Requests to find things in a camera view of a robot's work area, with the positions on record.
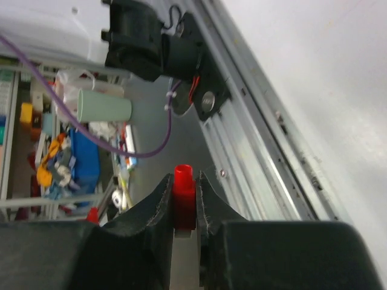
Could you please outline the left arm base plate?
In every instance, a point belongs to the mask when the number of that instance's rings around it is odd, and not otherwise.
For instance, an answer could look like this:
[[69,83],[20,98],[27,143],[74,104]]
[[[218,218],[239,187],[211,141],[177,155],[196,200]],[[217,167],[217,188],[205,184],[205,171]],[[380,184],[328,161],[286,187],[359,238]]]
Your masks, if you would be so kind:
[[181,38],[194,41],[200,54],[193,80],[183,81],[179,85],[177,96],[172,101],[172,108],[177,115],[183,115],[189,108],[194,108],[199,119],[206,121],[231,99],[231,93],[194,16],[185,13],[181,25],[183,26]]

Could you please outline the red marker cap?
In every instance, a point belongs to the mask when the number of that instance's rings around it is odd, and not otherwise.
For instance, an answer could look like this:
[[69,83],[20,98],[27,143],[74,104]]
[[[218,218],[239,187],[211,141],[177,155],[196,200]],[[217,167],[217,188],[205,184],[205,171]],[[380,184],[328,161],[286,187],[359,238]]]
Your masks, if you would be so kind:
[[196,190],[190,165],[175,167],[172,197],[175,237],[188,239],[196,228]]

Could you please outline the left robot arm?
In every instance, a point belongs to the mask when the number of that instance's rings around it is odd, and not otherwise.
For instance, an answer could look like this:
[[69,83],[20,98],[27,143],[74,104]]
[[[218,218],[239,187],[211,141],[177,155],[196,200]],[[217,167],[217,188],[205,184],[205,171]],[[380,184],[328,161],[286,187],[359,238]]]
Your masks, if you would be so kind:
[[140,1],[2,1],[1,54],[53,66],[129,71],[153,82],[190,80],[197,43],[165,33],[157,12]]

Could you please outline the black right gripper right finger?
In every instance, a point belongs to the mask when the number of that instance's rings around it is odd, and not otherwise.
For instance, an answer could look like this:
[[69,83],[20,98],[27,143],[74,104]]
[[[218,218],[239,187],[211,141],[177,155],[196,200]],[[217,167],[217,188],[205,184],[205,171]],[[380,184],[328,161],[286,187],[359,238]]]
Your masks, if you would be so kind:
[[196,180],[204,289],[382,289],[360,234],[338,221],[248,221]]

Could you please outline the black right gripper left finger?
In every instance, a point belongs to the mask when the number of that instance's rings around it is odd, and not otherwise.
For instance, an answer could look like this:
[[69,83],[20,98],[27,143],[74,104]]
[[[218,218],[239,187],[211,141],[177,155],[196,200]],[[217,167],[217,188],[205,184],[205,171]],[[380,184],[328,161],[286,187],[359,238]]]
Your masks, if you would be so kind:
[[88,221],[1,224],[2,289],[167,289],[172,185],[99,226]]

